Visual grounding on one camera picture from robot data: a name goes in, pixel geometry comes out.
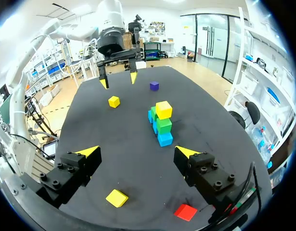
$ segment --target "white pole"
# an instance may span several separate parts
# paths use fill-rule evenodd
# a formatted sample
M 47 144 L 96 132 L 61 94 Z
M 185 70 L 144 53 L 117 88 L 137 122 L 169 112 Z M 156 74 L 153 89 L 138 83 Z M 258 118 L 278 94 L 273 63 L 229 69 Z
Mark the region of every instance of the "white pole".
M 242 67 L 242 58 L 243 58 L 243 54 L 244 54 L 244 34 L 245 34 L 245 30 L 244 30 L 244 16 L 243 16 L 243 10 L 241 7 L 239 7 L 239 13 L 240 13 L 240 20 L 241 20 L 241 47 L 240 47 L 240 56 L 239 56 L 239 62 L 238 62 L 238 66 L 236 68 L 236 72 L 235 72 L 235 76 L 234 76 L 234 80 L 233 80 L 233 84 L 232 87 L 230 89 L 230 92 L 228 94 L 227 100 L 224 104 L 224 107 L 228 106 L 232 95 L 233 95 L 233 91 L 235 89 L 235 86 L 237 84 L 238 78 L 239 78 L 239 74 L 241 72 L 241 67 Z

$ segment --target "red cube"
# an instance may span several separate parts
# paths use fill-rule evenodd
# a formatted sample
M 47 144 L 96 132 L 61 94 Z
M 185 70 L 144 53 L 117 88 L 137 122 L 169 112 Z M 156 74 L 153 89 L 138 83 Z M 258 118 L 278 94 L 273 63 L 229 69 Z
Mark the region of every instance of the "red cube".
M 175 212 L 175 215 L 183 220 L 190 221 L 196 212 L 197 209 L 190 207 L 189 205 L 182 204 Z

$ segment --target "desk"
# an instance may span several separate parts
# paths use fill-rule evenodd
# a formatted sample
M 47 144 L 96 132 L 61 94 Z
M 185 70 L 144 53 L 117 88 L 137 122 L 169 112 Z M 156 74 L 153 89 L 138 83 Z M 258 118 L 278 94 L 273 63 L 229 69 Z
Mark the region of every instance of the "desk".
M 188 187 L 174 165 L 177 144 L 211 152 L 221 168 L 236 175 L 237 184 L 246 179 L 255 161 L 262 203 L 266 204 L 271 197 L 270 179 L 258 151 L 235 119 L 202 88 L 167 66 L 138 70 L 134 85 L 129 71 L 109 75 L 108 80 L 108 90 L 98 79 L 83 82 L 64 121 L 55 164 L 62 153 L 95 145 L 101 147 L 103 162 L 87 187 L 80 187 L 60 210 L 91 223 L 124 229 L 194 231 L 207 225 L 214 208 L 207 206 L 195 187 Z M 151 81 L 159 82 L 158 91 L 150 90 Z M 113 95 L 121 101 L 116 109 L 108 105 Z M 173 107 L 174 141 L 161 148 L 148 110 L 164 100 Z M 113 189 L 129 196 L 121 208 L 105 200 Z M 198 209 L 190 222 L 173 215 L 186 203 L 185 198 Z M 248 210 L 250 220 L 257 208 L 255 201 Z

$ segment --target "doorway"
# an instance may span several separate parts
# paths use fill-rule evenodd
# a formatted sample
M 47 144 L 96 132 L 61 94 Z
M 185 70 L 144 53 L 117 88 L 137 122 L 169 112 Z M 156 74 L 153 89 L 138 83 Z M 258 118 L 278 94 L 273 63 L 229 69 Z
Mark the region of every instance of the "doorway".
M 227 16 L 197 15 L 196 62 L 222 76 L 228 42 Z

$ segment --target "bolt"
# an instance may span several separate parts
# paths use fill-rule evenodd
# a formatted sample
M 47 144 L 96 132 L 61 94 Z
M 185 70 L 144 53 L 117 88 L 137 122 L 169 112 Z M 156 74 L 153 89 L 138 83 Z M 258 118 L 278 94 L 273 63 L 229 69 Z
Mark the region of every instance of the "bolt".
M 233 174 L 230 174 L 227 178 L 228 181 L 234 181 L 235 176 Z
M 216 164 L 216 163 L 212 164 L 212 169 L 213 170 L 216 170 L 218 167 L 219 167 L 218 164 Z
M 57 166 L 58 166 L 59 169 L 63 169 L 63 164 L 62 163 L 58 163 Z
M 40 173 L 40 178 L 42 181 L 46 181 L 47 180 L 47 176 L 45 173 Z
M 70 173 L 75 172 L 75 169 L 74 169 L 73 167 L 68 167 L 67 170 L 68 170 Z
M 57 181 L 57 180 L 54 180 L 54 181 L 52 182 L 52 185 L 53 185 L 55 188 L 59 188 L 59 186 L 60 186 L 60 182 Z
M 13 189 L 13 190 L 12 190 L 12 194 L 13 194 L 14 196 L 18 195 L 18 190 Z
M 206 171 L 207 171 L 207 168 L 206 168 L 206 167 L 201 167 L 201 168 L 200 168 L 200 173 L 201 173 L 201 174 L 205 174 Z
M 216 189 L 216 190 L 219 190 L 221 187 L 222 187 L 223 183 L 218 180 L 214 183 L 213 187 Z

